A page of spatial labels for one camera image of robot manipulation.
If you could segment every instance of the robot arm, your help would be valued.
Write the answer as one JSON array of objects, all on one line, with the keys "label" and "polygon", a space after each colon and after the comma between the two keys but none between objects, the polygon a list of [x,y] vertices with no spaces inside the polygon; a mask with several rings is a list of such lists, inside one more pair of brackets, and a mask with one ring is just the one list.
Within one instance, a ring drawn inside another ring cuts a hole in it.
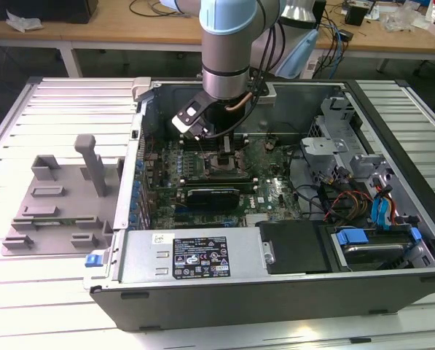
[{"label": "robot arm", "polygon": [[[261,61],[264,61],[263,66],[267,65],[269,28],[281,16],[286,0],[161,0],[161,3],[176,11],[199,16],[203,36],[204,90],[177,113],[172,123],[188,137],[197,140],[215,138],[200,117],[219,102],[243,107],[251,100],[249,68],[251,64],[259,66]],[[285,57],[272,72],[289,59],[290,52],[285,51]]]}]

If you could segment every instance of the table leg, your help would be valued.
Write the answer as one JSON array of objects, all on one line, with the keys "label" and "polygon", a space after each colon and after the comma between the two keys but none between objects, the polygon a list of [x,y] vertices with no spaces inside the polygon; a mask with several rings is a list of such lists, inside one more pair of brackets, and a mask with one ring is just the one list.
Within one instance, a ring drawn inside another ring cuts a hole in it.
[{"label": "table leg", "polygon": [[60,54],[62,55],[63,62],[65,63],[66,71],[70,78],[81,78],[83,73],[79,67],[77,53],[74,49],[70,47],[59,48]]},{"label": "table leg", "polygon": [[128,51],[122,50],[121,53],[122,53],[123,66],[128,66],[130,64],[130,59],[128,58]]},{"label": "table leg", "polygon": [[307,60],[307,63],[299,75],[300,79],[312,79],[314,72],[316,70],[316,66],[318,65],[319,58],[323,55],[323,50],[314,50],[311,53],[310,59]]},{"label": "table leg", "polygon": [[378,71],[379,73],[383,73],[385,67],[387,66],[387,63],[389,63],[388,58],[383,58],[382,60],[380,60],[376,66],[376,71]]}]

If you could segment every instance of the slotted metal surface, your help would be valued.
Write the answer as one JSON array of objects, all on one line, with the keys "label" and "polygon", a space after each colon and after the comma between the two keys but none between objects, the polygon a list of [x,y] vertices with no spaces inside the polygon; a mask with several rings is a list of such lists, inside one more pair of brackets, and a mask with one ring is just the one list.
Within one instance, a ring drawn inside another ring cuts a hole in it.
[{"label": "slotted metal surface", "polygon": [[21,106],[0,139],[0,238],[7,234],[33,178],[37,155],[54,155],[60,164],[82,164],[74,150],[80,133],[96,137],[104,164],[124,157],[136,104],[133,79],[44,79],[28,86]]},{"label": "slotted metal surface", "polygon": [[[395,82],[362,81],[359,85],[435,192],[435,115],[410,98],[410,89]],[[369,131],[365,127],[362,131],[379,153]]]},{"label": "slotted metal surface", "polygon": [[[20,106],[12,110],[14,115],[8,128],[3,128],[0,135],[0,240],[7,233],[9,221],[31,181],[32,154],[54,152],[63,156],[58,158],[60,163],[81,164],[82,159],[71,153],[76,133],[96,130],[96,151],[103,156],[104,163],[114,162],[116,157],[124,155],[122,148],[129,137],[125,126],[135,109],[129,100],[113,114],[106,113],[100,104],[91,104],[89,113],[79,110],[66,113],[70,105],[62,112],[56,104],[46,114],[31,114],[34,109],[28,105],[42,96],[53,100],[58,95],[61,98],[89,95],[93,101],[120,95],[128,97],[131,81],[46,79],[40,86],[26,89],[18,102]],[[39,116],[42,124],[35,123]],[[112,119],[114,116],[118,117],[118,123]],[[22,130],[19,126],[25,126],[26,131],[16,133]],[[46,133],[41,132],[42,126],[48,127],[44,129]],[[124,131],[118,132],[112,126],[120,126]],[[422,167],[423,171],[435,171],[428,165]],[[82,279],[87,273],[84,260],[80,256],[2,257],[0,254],[0,349],[45,350],[48,346],[147,350],[435,348],[435,295],[419,300],[397,315],[125,333],[115,327],[83,289]],[[352,344],[353,337],[370,338],[371,343]]]}]

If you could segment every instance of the sticker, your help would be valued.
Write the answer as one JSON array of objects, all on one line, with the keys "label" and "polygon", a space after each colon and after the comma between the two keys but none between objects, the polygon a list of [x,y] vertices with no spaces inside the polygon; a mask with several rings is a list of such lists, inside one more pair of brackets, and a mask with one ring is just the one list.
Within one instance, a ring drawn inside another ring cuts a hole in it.
[{"label": "sticker", "polygon": [[175,233],[155,233],[152,235],[152,244],[172,244]]},{"label": "sticker", "polygon": [[227,239],[225,237],[173,239],[173,277],[175,279],[230,277]]}]

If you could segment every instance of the desk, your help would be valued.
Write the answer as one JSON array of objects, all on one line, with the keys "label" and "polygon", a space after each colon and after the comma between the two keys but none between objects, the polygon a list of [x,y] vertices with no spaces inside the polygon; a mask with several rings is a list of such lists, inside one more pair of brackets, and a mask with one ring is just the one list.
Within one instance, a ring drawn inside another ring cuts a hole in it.
[{"label": "desk", "polygon": [[[328,0],[329,5],[339,2]],[[130,12],[129,3],[130,0],[99,0],[98,9],[88,24],[43,23],[44,29],[24,34],[0,22],[0,44],[59,49],[70,77],[82,76],[74,49],[201,50],[201,29],[196,18],[140,17]],[[135,6],[139,12],[149,11],[144,2]],[[387,33],[377,21],[364,21],[361,27],[356,27],[342,25],[344,17],[334,12],[329,15],[340,28],[355,34],[346,56],[435,60],[435,36],[423,29],[416,28],[413,33]],[[330,42],[327,31],[321,30],[311,61],[317,61],[329,49]],[[308,69],[303,77],[310,77],[312,72]]]}]

